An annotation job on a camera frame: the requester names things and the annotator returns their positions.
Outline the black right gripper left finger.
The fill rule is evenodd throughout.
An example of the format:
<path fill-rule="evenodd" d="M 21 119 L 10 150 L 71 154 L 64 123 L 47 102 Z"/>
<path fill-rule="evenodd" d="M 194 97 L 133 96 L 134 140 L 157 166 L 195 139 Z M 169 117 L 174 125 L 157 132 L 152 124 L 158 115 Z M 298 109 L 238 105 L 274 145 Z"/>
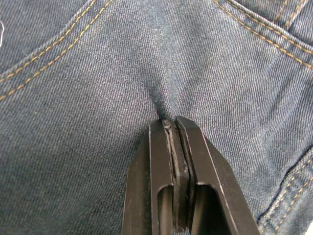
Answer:
<path fill-rule="evenodd" d="M 149 125 L 129 165 L 121 234 L 172 235 L 182 231 L 181 174 L 173 122 Z"/>

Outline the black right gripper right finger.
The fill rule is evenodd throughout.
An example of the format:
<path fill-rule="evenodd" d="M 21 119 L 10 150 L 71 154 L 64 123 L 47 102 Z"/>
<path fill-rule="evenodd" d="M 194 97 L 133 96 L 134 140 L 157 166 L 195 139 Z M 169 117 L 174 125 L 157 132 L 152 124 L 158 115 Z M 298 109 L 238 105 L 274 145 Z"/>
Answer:
<path fill-rule="evenodd" d="M 228 161 L 190 119 L 178 116 L 194 177 L 192 235 L 258 235 L 259 230 Z"/>

